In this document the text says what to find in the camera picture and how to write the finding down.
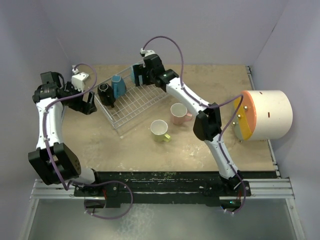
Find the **pink mug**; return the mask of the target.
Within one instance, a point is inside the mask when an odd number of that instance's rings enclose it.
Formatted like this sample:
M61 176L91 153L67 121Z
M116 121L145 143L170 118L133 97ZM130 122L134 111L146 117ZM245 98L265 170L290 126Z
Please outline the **pink mug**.
M188 112L188 109L182 103L174 103L170 107L171 122L174 125L181 125L184 122L190 121L193 115Z

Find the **light blue mug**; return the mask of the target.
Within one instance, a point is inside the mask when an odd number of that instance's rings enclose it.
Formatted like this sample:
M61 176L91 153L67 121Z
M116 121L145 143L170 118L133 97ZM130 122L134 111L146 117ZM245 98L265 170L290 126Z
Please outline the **light blue mug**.
M141 65L140 64L134 64L131 66L131 74L130 78L132 83L136 86L142 86L143 85L143 75L141 72Z

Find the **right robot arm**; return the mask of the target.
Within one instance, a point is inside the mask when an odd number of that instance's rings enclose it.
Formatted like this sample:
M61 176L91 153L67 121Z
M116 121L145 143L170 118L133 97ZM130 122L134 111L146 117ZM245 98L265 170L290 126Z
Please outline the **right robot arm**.
M165 69L161 58L151 50L141 54L143 63L133 67L135 84L155 85L167 94L179 100L195 117L194 135L205 142L218 166L222 190L228 196L235 195L240 189L247 196L243 177L233 162L223 141L220 107L224 104L209 103L193 92L183 82L183 72L177 74Z

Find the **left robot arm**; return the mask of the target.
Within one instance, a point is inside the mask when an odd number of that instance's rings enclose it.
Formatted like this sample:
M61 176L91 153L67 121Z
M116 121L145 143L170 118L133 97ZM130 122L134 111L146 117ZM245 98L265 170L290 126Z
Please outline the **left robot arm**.
M47 185L60 184L61 180L86 184L91 196L103 191L103 184L95 178L95 171L82 168L78 157L63 141L62 125L65 109L90 115L97 111L95 94L90 91L83 100L85 82L89 74L75 70L70 81L58 72L40 75L42 84L35 90L32 100L39 117L39 136L35 151L28 153L28 161Z

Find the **dark blue mug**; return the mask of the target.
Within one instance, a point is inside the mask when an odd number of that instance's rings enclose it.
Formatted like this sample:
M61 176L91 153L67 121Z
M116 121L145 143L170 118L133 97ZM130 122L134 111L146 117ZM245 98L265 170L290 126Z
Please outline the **dark blue mug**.
M111 78L111 87L113 89L113 95L115 99L124 96L127 91L127 86L124 79L119 75L114 75Z

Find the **yellow-green mug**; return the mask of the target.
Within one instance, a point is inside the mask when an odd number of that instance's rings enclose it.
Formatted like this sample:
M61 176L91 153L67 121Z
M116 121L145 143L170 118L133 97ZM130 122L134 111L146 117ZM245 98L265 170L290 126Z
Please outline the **yellow-green mug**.
M168 134L168 124L162 120L154 120L150 125L151 135L156 142L170 142L171 136Z

